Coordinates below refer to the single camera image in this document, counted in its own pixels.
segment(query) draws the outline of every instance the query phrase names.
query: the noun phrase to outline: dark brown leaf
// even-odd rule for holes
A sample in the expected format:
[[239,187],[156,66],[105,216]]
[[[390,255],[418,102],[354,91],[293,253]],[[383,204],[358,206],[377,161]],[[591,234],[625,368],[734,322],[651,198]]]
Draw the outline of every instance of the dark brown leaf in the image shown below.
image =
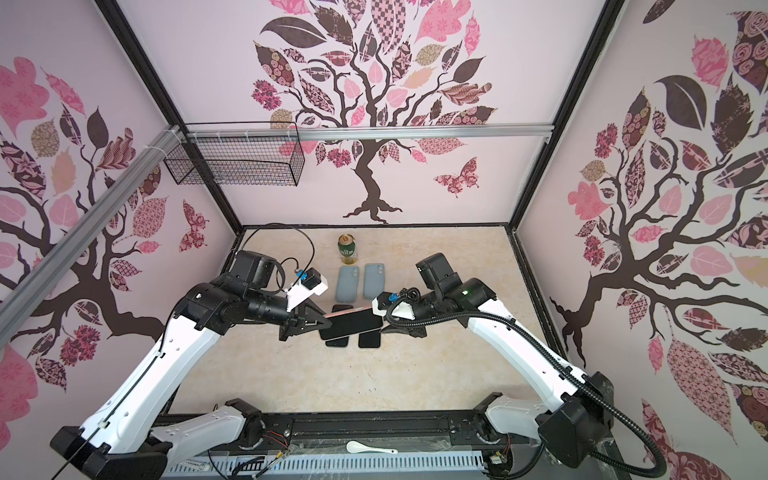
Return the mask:
[[288,44],[297,48],[316,47],[326,42],[326,38],[309,22],[297,17],[280,17],[264,25],[261,33],[273,31]]
[[698,82],[684,75],[657,81],[667,88],[667,115],[676,124],[701,130],[707,118],[707,97]]
[[485,57],[470,58],[469,60],[459,65],[458,68],[456,68],[456,71],[453,72],[453,81],[461,84],[472,78],[480,67],[480,62],[483,58]]
[[768,341],[768,334],[761,329],[743,329],[737,328],[723,335],[719,340],[730,348],[740,352],[751,352],[759,349]]
[[683,263],[683,260],[685,260],[687,257],[688,255],[680,256],[673,255],[672,253],[664,255],[659,259],[659,264],[656,265],[656,273],[661,275],[663,273],[669,273],[675,270]]
[[752,122],[750,97],[728,80],[715,104],[715,118],[710,124],[717,148],[728,154],[746,137]]

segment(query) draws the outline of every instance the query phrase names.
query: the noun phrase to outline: leaf pattern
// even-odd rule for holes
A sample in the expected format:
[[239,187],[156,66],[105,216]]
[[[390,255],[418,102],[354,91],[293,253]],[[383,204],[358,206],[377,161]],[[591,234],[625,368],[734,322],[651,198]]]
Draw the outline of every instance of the leaf pattern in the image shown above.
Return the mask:
[[458,138],[421,138],[416,141],[424,152],[430,155],[447,154],[449,151],[466,145]]
[[306,20],[296,17],[275,18],[261,29],[261,33],[265,31],[277,33],[280,38],[296,48],[311,48],[326,42],[326,38],[320,33],[320,30]]
[[686,258],[688,258],[688,255],[681,256],[668,253],[659,259],[659,263],[656,265],[656,273],[661,275],[664,273],[672,272],[678,268]]
[[8,142],[1,134],[0,153],[16,181],[30,194],[42,200],[45,195],[45,175],[40,165],[27,152]]
[[629,164],[624,177],[624,186],[627,188],[627,208],[632,208],[640,200],[640,195],[645,188],[645,162],[642,147],[637,149],[632,163]]
[[38,157],[53,157],[58,153],[58,132],[53,126],[53,119],[32,130],[31,143]]
[[35,360],[35,372],[44,382],[60,386],[67,391],[67,371],[59,362],[38,357]]
[[445,48],[444,45],[436,43],[422,47],[422,49],[419,50],[419,53],[416,54],[416,63],[422,67],[431,65],[435,60],[437,60],[437,57],[440,56],[443,48]]
[[756,215],[742,223],[726,242],[742,248],[765,248],[768,245],[768,215]]
[[320,110],[327,111],[330,114],[334,113],[333,103],[331,103],[330,97],[326,93],[320,90],[315,85],[307,83],[303,78],[299,78],[301,82],[301,88],[304,89],[304,94],[310,103]]
[[710,158],[702,147],[683,140],[683,165],[688,170],[706,170],[711,167]]
[[710,353],[712,363],[719,366],[728,375],[736,376],[749,382],[768,383],[768,373],[748,358],[736,353]]
[[480,95],[488,93],[492,87],[493,85],[490,83],[481,87],[478,87],[477,84],[470,85],[463,83],[441,90],[440,93],[457,105],[476,104],[480,101]]
[[725,383],[707,358],[692,346],[672,339],[667,364],[685,396],[733,437]]
[[728,154],[746,137],[752,125],[751,117],[750,97],[729,79],[728,86],[720,91],[720,98],[715,103],[715,118],[710,124],[712,138],[723,154]]
[[768,148],[741,157],[725,167],[713,182],[725,188],[741,188],[751,184],[766,170],[768,165]]
[[406,76],[411,67],[411,45],[404,41],[397,49],[397,55],[392,60],[392,81],[398,81]]
[[761,329],[739,327],[726,333],[718,340],[739,352],[751,352],[768,342],[768,333]]
[[762,386],[730,384],[736,404],[757,435],[768,442],[768,389]]
[[678,125],[701,130],[707,118],[707,96],[694,79],[671,75],[657,81],[667,89],[667,115]]
[[90,300],[82,300],[74,305],[74,311],[86,322],[101,325],[98,315],[98,306]]

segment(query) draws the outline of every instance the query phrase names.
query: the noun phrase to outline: marble surface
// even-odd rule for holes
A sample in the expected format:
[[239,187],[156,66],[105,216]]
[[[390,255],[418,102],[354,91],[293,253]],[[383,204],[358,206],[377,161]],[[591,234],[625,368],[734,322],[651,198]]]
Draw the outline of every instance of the marble surface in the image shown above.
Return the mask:
[[[325,311],[334,303],[341,233],[356,239],[362,297],[366,263],[384,263],[386,290],[425,285],[415,268],[442,252],[462,280],[477,277],[538,338],[541,327],[503,227],[307,229],[316,247],[312,265],[329,289],[313,297]],[[245,246],[304,266],[311,249],[294,230],[261,230]],[[285,263],[291,271],[293,262]],[[382,336],[380,349],[360,349],[357,336],[344,349],[329,348],[318,332],[277,339],[277,326],[235,326],[192,368],[171,412],[208,412],[240,397],[264,412],[469,409],[491,392],[536,399],[533,389],[486,341],[458,322],[428,327],[428,335]]]

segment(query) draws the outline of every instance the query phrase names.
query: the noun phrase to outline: pink wall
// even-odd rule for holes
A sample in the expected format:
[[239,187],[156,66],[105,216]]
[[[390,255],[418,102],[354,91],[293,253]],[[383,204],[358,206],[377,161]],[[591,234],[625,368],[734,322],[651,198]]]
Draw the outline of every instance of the pink wall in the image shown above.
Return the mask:
[[[165,122],[92,2],[4,5],[0,35],[5,297]],[[232,241],[203,187],[177,186],[162,165],[144,182],[0,353],[5,478],[53,475],[51,437],[124,381]]]
[[765,2],[631,2],[521,226],[571,360],[670,478],[765,476],[766,37]]

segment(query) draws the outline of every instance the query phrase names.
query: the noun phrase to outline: wire mesh basket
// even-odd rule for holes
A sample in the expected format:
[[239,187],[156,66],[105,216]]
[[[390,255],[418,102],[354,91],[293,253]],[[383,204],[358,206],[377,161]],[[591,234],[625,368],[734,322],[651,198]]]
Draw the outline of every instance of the wire mesh basket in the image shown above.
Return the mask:
[[186,141],[165,159],[165,166],[176,183],[202,184],[203,179],[193,162],[202,160],[217,184],[298,185],[304,152],[296,123],[249,123],[269,124],[272,130],[206,130],[188,134]]

